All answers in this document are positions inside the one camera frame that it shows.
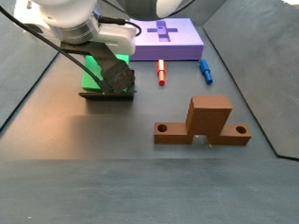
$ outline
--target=gray wall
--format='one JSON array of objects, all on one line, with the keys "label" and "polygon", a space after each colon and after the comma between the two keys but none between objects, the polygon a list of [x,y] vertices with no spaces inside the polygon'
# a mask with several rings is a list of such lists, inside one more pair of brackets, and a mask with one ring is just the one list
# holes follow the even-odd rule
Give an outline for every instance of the gray wall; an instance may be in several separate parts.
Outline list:
[{"label": "gray wall", "polygon": [[[0,0],[13,13],[15,0]],[[37,45],[23,30],[0,13],[0,129],[20,101],[41,77],[56,52],[47,45]]]},{"label": "gray wall", "polygon": [[228,0],[203,28],[278,155],[299,158],[299,10]]},{"label": "gray wall", "polygon": [[[124,16],[121,12],[117,12],[100,0],[97,1],[103,15],[111,17],[127,18],[127,16]],[[207,22],[215,11],[226,3],[226,1],[227,0],[195,0],[191,6],[172,17],[190,18],[196,26],[203,26],[203,24]]]}]

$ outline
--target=purple box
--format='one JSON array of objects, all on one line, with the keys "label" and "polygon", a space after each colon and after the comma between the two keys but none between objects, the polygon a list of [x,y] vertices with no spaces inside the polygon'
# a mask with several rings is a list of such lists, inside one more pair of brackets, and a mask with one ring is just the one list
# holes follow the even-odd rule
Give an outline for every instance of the purple box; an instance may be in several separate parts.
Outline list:
[{"label": "purple box", "polygon": [[188,18],[136,21],[141,34],[135,38],[131,60],[199,60],[204,44]]}]

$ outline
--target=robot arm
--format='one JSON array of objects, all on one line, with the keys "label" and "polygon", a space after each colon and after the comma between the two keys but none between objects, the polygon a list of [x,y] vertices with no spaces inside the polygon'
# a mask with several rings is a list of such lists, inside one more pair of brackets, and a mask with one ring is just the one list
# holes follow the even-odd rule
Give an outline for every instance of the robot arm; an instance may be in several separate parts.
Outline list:
[{"label": "robot arm", "polygon": [[[183,0],[117,0],[136,20],[167,17]],[[105,43],[113,54],[135,52],[136,28],[131,24],[99,24],[97,0],[17,0],[15,17],[56,45],[60,42]]]}]

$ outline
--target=brown wooden block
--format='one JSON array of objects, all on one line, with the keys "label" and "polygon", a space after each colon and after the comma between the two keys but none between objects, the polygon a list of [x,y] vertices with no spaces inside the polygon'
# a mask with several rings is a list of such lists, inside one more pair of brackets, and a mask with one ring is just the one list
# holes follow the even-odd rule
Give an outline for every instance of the brown wooden block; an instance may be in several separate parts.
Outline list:
[{"label": "brown wooden block", "polygon": [[207,136],[207,138],[210,144],[247,145],[251,133],[244,123],[227,123],[219,136]]},{"label": "brown wooden block", "polygon": [[184,122],[156,122],[153,142],[156,144],[191,144],[194,136],[187,135]]},{"label": "brown wooden block", "polygon": [[186,119],[188,135],[219,135],[231,110],[232,107],[227,96],[195,95],[191,98]]}]

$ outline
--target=hole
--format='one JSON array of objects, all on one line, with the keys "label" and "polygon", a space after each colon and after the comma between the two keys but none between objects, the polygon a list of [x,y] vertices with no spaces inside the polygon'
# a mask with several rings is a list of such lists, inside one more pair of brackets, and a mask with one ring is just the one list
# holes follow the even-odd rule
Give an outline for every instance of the hole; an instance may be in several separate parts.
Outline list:
[{"label": "hole", "polygon": [[159,130],[160,132],[166,132],[166,131],[167,131],[167,126],[166,126],[164,124],[160,124],[160,125],[157,126],[157,130]]},{"label": "hole", "polygon": [[247,129],[242,126],[236,127],[236,131],[238,131],[239,134],[246,134],[247,133]]}]

